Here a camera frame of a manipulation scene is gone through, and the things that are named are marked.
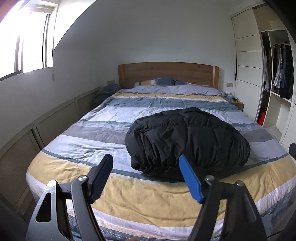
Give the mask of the white wardrobe with open shelves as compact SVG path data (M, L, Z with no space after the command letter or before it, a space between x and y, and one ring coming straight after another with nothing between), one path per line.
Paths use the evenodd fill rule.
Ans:
M235 97L286 150L295 143L295 41L267 4L233 15Z

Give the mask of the striped duvet on bed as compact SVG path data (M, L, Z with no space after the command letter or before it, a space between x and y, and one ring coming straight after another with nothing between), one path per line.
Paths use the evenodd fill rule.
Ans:
M184 183L181 154L223 182L241 180L267 230L295 194L287 151L212 87L119 90L32 160L26 180L34 198L51 180L87 174L106 154L113 167L92 209L107 240L188 238L201 206Z

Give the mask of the blue striped pillow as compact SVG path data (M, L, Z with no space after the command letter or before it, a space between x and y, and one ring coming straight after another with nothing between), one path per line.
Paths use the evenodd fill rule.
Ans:
M195 85L195 86L201 86L201 84L195 84L195 83L189 83L182 80L177 80L172 77L161 77L156 78L152 80L145 80L136 82L133 87L137 86L144 86L144 85L161 85L161 86L172 86L172 85Z

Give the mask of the bright window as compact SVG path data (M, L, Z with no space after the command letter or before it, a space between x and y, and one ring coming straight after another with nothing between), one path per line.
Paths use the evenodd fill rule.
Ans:
M53 67L55 1L1 1L1 80Z

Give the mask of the folded linens on shelf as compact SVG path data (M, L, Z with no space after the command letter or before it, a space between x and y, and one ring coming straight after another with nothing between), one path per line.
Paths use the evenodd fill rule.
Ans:
M276 125L267 127L266 131L278 142L280 141L282 133Z

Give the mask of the low wall panel cabinet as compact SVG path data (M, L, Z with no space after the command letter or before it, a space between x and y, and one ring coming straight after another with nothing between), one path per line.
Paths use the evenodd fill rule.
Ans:
M16 134L1 149L1 202L22 218L34 207L26 182L32 159L55 137L91 111L99 88L81 94L48 111Z

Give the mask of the blue cloth beside bed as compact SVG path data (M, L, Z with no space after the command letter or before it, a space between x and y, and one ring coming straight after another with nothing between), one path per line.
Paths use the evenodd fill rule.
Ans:
M112 84L101 87L92 100L92 108L96 108L97 106L102 104L104 100L106 100L108 97L112 96L119 90L121 90L121 86L119 84Z

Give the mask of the black puffer down jacket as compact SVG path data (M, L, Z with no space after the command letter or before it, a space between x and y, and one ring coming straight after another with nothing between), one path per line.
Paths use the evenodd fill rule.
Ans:
M185 155L205 173L240 169L250 145L232 125L198 108L175 109L137 119L125 136L133 169L155 179L183 181Z

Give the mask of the hanging clothes in wardrobe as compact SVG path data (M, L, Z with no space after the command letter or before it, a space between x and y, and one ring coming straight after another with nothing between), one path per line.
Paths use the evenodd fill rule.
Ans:
M273 92L281 98L292 99L293 93L293 57L292 48L287 44L274 44L269 55L265 54L264 91Z

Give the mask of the red object in wardrobe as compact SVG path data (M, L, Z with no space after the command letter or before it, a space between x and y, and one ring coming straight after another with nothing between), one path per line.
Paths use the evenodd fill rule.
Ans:
M266 116L266 111L267 111L267 108L265 109L262 109L259 113L259 117L258 117L258 120L257 120L257 123L261 126L263 126L263 123L264 123L264 120L265 120L265 116Z

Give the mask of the items on nightstand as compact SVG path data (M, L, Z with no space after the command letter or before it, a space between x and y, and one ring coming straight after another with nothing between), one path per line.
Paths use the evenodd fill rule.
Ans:
M237 102L237 98L232 93L222 92L221 95L228 102Z

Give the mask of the wooden nightstand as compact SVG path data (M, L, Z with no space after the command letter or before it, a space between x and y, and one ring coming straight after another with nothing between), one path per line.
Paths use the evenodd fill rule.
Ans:
M233 99L228 99L225 98L229 103L231 103L232 105L236 106L237 109L239 109L240 111L244 110L244 103L241 102L239 99L233 98Z

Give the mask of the wooden bed headboard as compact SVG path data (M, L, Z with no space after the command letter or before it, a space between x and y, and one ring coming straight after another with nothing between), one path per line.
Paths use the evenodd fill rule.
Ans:
M136 82L161 77L172 77L218 89L219 67L186 62L142 62L118 65L119 84L122 88L132 88Z

